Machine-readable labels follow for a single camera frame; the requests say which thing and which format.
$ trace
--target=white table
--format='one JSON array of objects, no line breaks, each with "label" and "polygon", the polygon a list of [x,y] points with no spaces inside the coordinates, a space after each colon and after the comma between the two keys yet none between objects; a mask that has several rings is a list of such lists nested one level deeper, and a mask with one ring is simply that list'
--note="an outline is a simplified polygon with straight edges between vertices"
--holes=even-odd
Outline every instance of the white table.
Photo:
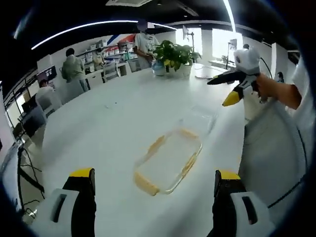
[{"label": "white table", "polygon": [[[193,67],[190,79],[167,79],[142,70],[88,91],[53,113],[42,147],[46,195],[61,188],[72,171],[93,167],[97,237],[207,236],[213,228],[215,170],[238,171],[244,107],[221,106],[233,85],[208,86],[194,74]],[[152,197],[133,183],[134,162],[195,105],[219,108],[216,124],[175,191]]]}]

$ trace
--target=ceiling light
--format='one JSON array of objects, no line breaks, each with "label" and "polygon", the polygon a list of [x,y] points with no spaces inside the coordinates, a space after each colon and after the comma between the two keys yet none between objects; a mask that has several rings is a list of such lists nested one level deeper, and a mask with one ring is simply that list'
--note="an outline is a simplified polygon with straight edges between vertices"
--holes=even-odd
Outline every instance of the ceiling light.
[{"label": "ceiling light", "polygon": [[[61,31],[57,34],[54,34],[53,36],[51,37],[48,37],[46,39],[44,39],[43,41],[39,42],[38,44],[34,45],[31,50],[37,48],[38,46],[40,46],[41,44],[59,36],[59,35],[62,35],[64,33],[67,33],[69,31],[73,31],[73,30],[76,30],[76,29],[79,29],[79,28],[83,28],[83,27],[86,27],[86,26],[94,26],[94,25],[100,25],[100,24],[108,24],[108,23],[137,23],[138,21],[129,21],[129,20],[116,20],[116,21],[100,21],[100,22],[94,22],[94,23],[89,23],[89,24],[85,24],[85,25],[81,25],[81,26],[76,26],[76,27],[72,27],[68,30],[65,30],[65,31]],[[166,26],[166,25],[162,25],[162,24],[158,24],[158,23],[152,23],[153,25],[155,26],[161,26],[161,27],[165,27],[165,28],[169,28],[169,29],[172,29],[172,30],[177,30],[176,28],[174,27],[171,27],[171,26]]]},{"label": "ceiling light", "polygon": [[229,5],[228,0],[223,0],[223,2],[225,4],[226,10],[228,12],[229,19],[230,19],[231,24],[232,24],[232,30],[233,30],[234,33],[236,33],[236,26],[235,26],[235,21],[234,21],[234,17],[233,17],[233,12],[232,12],[231,6]]}]

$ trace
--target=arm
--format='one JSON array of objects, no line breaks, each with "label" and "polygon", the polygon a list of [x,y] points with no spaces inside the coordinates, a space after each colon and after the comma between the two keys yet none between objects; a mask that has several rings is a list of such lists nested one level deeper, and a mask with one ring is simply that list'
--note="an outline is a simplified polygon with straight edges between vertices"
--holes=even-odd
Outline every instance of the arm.
[{"label": "arm", "polygon": [[300,106],[302,96],[295,85],[277,83],[264,74],[260,74],[257,83],[260,96],[274,97],[292,109],[297,109]]},{"label": "arm", "polygon": [[82,62],[81,59],[79,59],[79,60],[80,60],[80,67],[81,67],[81,70],[82,70],[83,72],[85,72],[85,71],[84,71],[84,64],[83,64],[83,62]]},{"label": "arm", "polygon": [[65,71],[65,69],[64,69],[64,66],[62,67],[62,69],[61,69],[61,76],[63,77],[63,79],[68,79],[67,78],[67,74],[66,74],[66,71]]},{"label": "arm", "polygon": [[139,50],[139,49],[137,48],[137,46],[135,46],[135,47],[133,48],[133,50],[134,50],[134,53],[136,53],[137,55],[139,55],[139,56],[141,56],[141,57],[147,58],[147,57],[149,56],[148,54],[146,54],[146,53],[144,53],[143,51]]}]

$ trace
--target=human hand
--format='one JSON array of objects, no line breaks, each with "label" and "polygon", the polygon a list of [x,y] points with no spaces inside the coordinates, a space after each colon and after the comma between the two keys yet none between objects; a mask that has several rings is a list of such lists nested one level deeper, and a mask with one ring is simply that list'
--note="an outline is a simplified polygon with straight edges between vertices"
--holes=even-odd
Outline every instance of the human hand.
[{"label": "human hand", "polygon": [[146,54],[147,61],[152,61],[154,57],[151,54]]},{"label": "human hand", "polygon": [[260,74],[257,77],[257,84],[258,84],[258,90],[259,90],[259,95],[261,97],[274,97],[277,98],[277,85],[278,83],[267,77],[264,74]]}]

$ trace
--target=man in white shirt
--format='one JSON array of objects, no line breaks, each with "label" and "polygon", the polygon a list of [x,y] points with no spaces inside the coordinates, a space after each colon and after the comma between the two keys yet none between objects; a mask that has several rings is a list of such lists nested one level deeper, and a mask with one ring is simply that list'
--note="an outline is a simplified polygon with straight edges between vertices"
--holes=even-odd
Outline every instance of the man in white shirt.
[{"label": "man in white shirt", "polygon": [[312,160],[315,139],[313,130],[316,118],[309,80],[302,58],[299,60],[290,82],[293,84],[278,83],[264,74],[260,74],[257,78],[261,96],[274,97],[288,107],[288,112],[300,131],[308,165]]},{"label": "man in white shirt", "polygon": [[141,69],[150,68],[153,60],[153,51],[159,42],[154,35],[148,34],[146,21],[139,21],[137,27],[141,32],[135,36],[134,53],[137,54]]},{"label": "man in white shirt", "polygon": [[43,95],[45,95],[47,92],[54,92],[54,89],[51,88],[48,84],[47,84],[47,81],[44,79],[44,80],[41,80],[39,82],[39,90],[38,92],[36,93],[36,97],[37,98],[40,98],[42,97]]}]

